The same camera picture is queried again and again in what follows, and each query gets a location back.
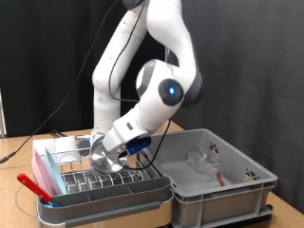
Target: black curtain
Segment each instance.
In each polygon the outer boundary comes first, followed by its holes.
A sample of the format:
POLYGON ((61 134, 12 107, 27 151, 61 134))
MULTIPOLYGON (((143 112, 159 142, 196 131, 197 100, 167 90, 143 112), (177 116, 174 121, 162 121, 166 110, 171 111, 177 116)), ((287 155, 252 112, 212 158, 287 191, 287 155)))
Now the black curtain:
POLYGON ((304 1, 182 3, 204 97, 174 121, 210 129, 271 170, 274 192, 304 213, 304 1))
MULTIPOLYGON (((0 86, 9 137, 30 135, 62 102, 113 3, 114 0, 0 1, 0 86)), ((123 1, 109 13, 70 98, 39 133, 52 128, 92 128, 92 72, 125 13, 123 1)), ((123 80, 123 98, 138 99, 138 72, 148 60, 163 60, 163 56, 164 47, 147 35, 123 80)), ((122 103, 122 114, 133 105, 122 103)))

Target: cable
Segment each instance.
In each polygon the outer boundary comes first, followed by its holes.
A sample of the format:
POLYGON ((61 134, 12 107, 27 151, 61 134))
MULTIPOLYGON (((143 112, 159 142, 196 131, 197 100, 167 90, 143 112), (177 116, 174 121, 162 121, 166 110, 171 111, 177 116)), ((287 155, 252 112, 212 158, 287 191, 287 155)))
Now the cable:
POLYGON ((18 189, 18 191, 16 192, 16 195, 15 195, 15 202, 16 202, 16 205, 17 205, 17 207, 19 208, 19 210, 22 211, 24 214, 26 214, 27 216, 30 216, 30 217, 33 217, 33 218, 37 219, 37 217, 32 216, 32 215, 28 214, 27 212, 25 212, 24 210, 22 210, 21 207, 18 205, 17 195, 18 195, 18 193, 19 193, 19 191, 20 191, 20 189, 21 189, 22 187, 23 187, 23 185, 21 185, 21 187, 20 187, 20 188, 18 189))
POLYGON ((153 163, 153 161, 156 159, 156 157, 157 157, 157 155, 158 155, 158 153, 159 153, 159 151, 160 151, 160 148, 161 148, 161 145, 162 145, 162 141, 163 141, 165 135, 167 134, 167 131, 168 131, 169 127, 170 127, 170 124, 171 124, 171 119, 169 119, 168 126, 167 126, 167 128, 165 129, 165 131, 164 131, 164 133, 163 133, 163 135, 162 135, 162 137, 161 137, 161 141, 160 141, 160 143, 159 143, 158 148, 156 149, 156 152, 155 152, 155 155, 153 156, 152 161, 151 161, 147 166, 142 167, 142 168, 131 168, 130 166, 126 166, 126 165, 123 165, 123 164, 121 163, 121 161, 120 161, 120 158, 121 158, 121 157, 120 157, 120 156, 118 156, 118 159, 117 159, 118 164, 121 165, 123 168, 125 168, 125 169, 130 169, 130 170, 144 170, 144 169, 146 169, 147 167, 149 167, 149 166, 153 163))
POLYGON ((92 51, 92 49, 94 48, 94 45, 95 45, 95 43, 96 43, 96 41, 97 41, 97 38, 98 38, 98 35, 99 35, 99 33, 100 33, 100 31, 101 31, 101 28, 103 27, 103 25, 104 25, 104 23, 105 23, 105 18, 107 17, 107 15, 110 13, 110 11, 114 8, 114 6, 118 3, 118 2, 120 2, 120 0, 116 0, 114 3, 113 3, 113 5, 107 10, 107 12, 106 12, 106 14, 105 14, 105 16, 104 16, 104 19, 103 19, 103 21, 102 21, 102 23, 100 24, 100 26, 98 27, 98 30, 97 30, 97 32, 96 32, 96 34, 95 34, 95 37, 94 37, 94 39, 93 39, 93 42, 92 42, 92 44, 91 44, 91 46, 90 46, 90 48, 89 48, 89 50, 88 50, 88 52, 87 52, 87 54, 86 54, 86 56, 85 56, 85 59, 84 59, 84 61, 83 61, 83 64, 82 64, 82 67, 81 67, 81 69, 80 69, 80 71, 79 71, 79 73, 78 73, 78 75, 77 75, 77 77, 76 77, 76 80, 75 80, 75 82, 74 82, 74 84, 72 85, 72 87, 70 88, 70 90, 69 90, 69 92, 67 93, 67 95, 66 95, 66 97, 65 97, 65 99, 63 100, 63 102, 57 107, 57 109, 52 113, 52 114, 50 114, 50 116, 49 117, 47 117, 47 119, 34 131, 34 133, 32 133, 22 144, 21 144, 21 146, 16 150, 16 151, 14 151, 14 152, 12 152, 12 153, 10 153, 9 155, 7 155, 6 157, 4 157, 2 160, 0 160, 0 164, 1 163, 4 163, 4 162, 7 162, 11 157, 13 157, 14 155, 16 155, 17 154, 17 152, 19 152, 19 150, 49 121, 49 119, 50 118, 52 118, 53 117, 53 115, 55 115, 56 113, 57 113, 57 111, 65 104, 65 102, 66 102, 66 100, 67 100, 67 98, 69 97, 69 95, 71 94, 71 92, 72 92, 72 90, 74 89, 74 87, 76 86, 76 84, 77 84, 77 82, 78 82, 78 80, 79 80, 79 78, 80 78, 80 76, 81 76, 81 74, 82 74, 82 72, 83 72, 83 70, 84 70, 84 67, 85 67, 85 65, 86 65, 86 60, 88 59, 88 56, 90 55, 90 53, 91 53, 91 51, 92 51))
POLYGON ((112 78, 112 73, 113 73, 113 71, 114 71, 115 65, 117 64, 117 62, 118 62, 118 60, 120 59, 121 55, 124 53, 124 50, 125 50, 126 47, 128 46, 128 44, 129 44, 129 42, 130 42, 130 40, 131 40, 131 38, 132 38, 134 29, 135 29, 135 27, 137 26, 137 24, 138 24, 138 22, 139 22, 139 20, 140 20, 140 18, 141 18, 141 15, 142 15, 144 6, 145 6, 148 2, 145 2, 145 1, 142 2, 142 1, 140 1, 140 3, 142 4, 142 9, 141 9, 141 12, 140 12, 140 14, 139 14, 139 17, 137 18, 137 20, 136 20, 136 22, 135 22, 135 25, 134 25, 134 27, 133 27, 131 33, 130 33, 130 36, 129 36, 129 38, 128 38, 126 44, 125 44, 125 46, 123 47, 121 53, 118 55, 118 57, 117 57, 117 59, 116 59, 114 65, 113 65, 113 68, 112 68, 112 70, 111 70, 111 72, 110 72, 110 77, 109 77, 109 79, 108 79, 108 90, 109 90, 109 92, 110 92, 110 96, 111 96, 113 99, 115 99, 115 100, 117 100, 117 101, 121 101, 121 102, 132 102, 132 103, 138 103, 138 102, 139 102, 139 101, 137 101, 137 100, 120 99, 120 98, 114 97, 113 94, 112 94, 112 91, 111 91, 111 78, 112 78))

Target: wooden table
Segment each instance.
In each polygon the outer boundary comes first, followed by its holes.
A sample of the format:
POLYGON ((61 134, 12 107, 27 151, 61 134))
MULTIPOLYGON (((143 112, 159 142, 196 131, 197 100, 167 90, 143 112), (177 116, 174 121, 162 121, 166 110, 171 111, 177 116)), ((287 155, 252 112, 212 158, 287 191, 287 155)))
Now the wooden table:
MULTIPOLYGON (((163 132, 166 123, 158 130, 163 132)), ((169 131, 182 130, 179 126, 172 123, 169 131)), ((67 135, 89 134, 90 130, 65 132, 67 135)), ((0 158, 7 156, 16 150, 27 137, 18 137, 0 140, 0 158)), ((49 139, 50 135, 34 136, 32 140, 49 139)), ((16 206, 15 195, 20 188, 21 183, 16 179, 19 173, 25 173, 33 177, 31 169, 31 147, 30 140, 24 148, 11 160, 0 164, 0 227, 38 227, 37 218, 32 218, 21 212, 16 206)), ((268 197, 268 204, 274 206, 273 218, 254 225, 246 226, 247 228, 301 228, 304 227, 304 216, 291 205, 280 199, 273 193, 268 197)), ((27 213, 36 217, 35 195, 27 188, 21 188, 18 193, 18 205, 27 213)))

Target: plastic storage crate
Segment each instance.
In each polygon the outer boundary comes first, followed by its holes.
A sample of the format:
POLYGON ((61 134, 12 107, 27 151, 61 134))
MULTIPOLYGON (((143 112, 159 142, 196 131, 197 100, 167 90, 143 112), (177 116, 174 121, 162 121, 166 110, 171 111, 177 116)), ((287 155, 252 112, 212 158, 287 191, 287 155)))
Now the plastic storage crate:
MULTIPOLYGON (((162 134, 152 137, 144 149, 152 158, 162 134)), ((175 191, 172 224, 177 227, 216 227, 270 215, 266 205, 277 176, 206 129, 168 133, 154 162, 156 169, 171 180, 175 191), (187 158, 196 143, 208 145, 223 164, 225 186, 196 172, 187 158)))

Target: dish rack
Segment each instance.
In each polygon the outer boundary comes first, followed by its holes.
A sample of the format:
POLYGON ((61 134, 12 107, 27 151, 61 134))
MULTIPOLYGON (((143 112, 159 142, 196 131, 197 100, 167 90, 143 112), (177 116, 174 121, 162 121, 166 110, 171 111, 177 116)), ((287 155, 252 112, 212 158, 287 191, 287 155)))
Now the dish rack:
MULTIPOLYGON (((90 148, 81 148, 77 149, 76 151, 81 152, 87 149, 90 148)), ((51 156, 54 158, 57 155, 71 152, 75 152, 75 150, 54 152, 51 154, 51 156)), ((137 156, 133 155, 129 158, 129 164, 132 165, 133 168, 143 168, 143 161, 139 161, 140 156, 145 159, 144 163, 148 162, 147 157, 143 156, 143 152, 137 156)), ((118 173, 103 174, 95 170, 90 164, 89 156, 82 157, 80 153, 78 153, 78 160, 56 162, 56 164, 61 172, 66 190, 69 194, 131 182, 148 181, 161 177, 160 173, 153 167, 153 165, 144 170, 135 171, 123 168, 118 173)))

